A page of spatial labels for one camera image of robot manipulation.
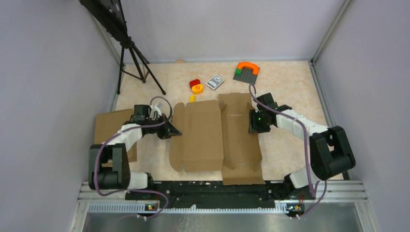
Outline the large cardboard box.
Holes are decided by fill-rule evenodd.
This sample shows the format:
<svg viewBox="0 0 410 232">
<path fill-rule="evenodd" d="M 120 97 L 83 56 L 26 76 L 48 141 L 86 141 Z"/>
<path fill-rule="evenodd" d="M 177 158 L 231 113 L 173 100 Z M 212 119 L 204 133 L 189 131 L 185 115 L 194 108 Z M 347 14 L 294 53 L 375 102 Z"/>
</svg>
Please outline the large cardboard box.
<svg viewBox="0 0 410 232">
<path fill-rule="evenodd" d="M 249 93 L 220 94 L 216 100 L 174 106 L 169 161 L 177 172 L 220 171 L 224 185 L 263 184 L 257 133 L 249 133 Z"/>
</svg>

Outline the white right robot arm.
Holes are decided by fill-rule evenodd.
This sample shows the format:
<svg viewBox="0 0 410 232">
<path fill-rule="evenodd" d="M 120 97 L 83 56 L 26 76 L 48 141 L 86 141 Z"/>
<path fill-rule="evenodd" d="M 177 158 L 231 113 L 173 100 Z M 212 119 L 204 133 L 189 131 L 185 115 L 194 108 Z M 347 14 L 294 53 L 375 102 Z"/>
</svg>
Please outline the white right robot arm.
<svg viewBox="0 0 410 232">
<path fill-rule="evenodd" d="M 290 132 L 304 142 L 305 166 L 285 176 L 283 192 L 297 199 L 304 187 L 328 180 L 356 166 L 345 130 L 315 123 L 288 105 L 278 105 L 271 93 L 254 98 L 256 110 L 249 112 L 249 133 L 267 133 L 271 127 Z"/>
</svg>

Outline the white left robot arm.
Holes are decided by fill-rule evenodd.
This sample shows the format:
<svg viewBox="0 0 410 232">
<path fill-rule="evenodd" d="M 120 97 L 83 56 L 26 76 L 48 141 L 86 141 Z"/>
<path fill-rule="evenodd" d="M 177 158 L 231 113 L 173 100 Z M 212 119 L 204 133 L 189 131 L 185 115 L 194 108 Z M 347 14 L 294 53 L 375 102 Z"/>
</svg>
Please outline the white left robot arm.
<svg viewBox="0 0 410 232">
<path fill-rule="evenodd" d="M 181 136 L 182 132 L 156 105 L 135 105 L 130 119 L 119 131 L 101 144 L 90 147 L 88 186 L 92 190 L 127 189 L 132 180 L 128 152 L 147 134 L 156 134 L 165 140 Z"/>
</svg>

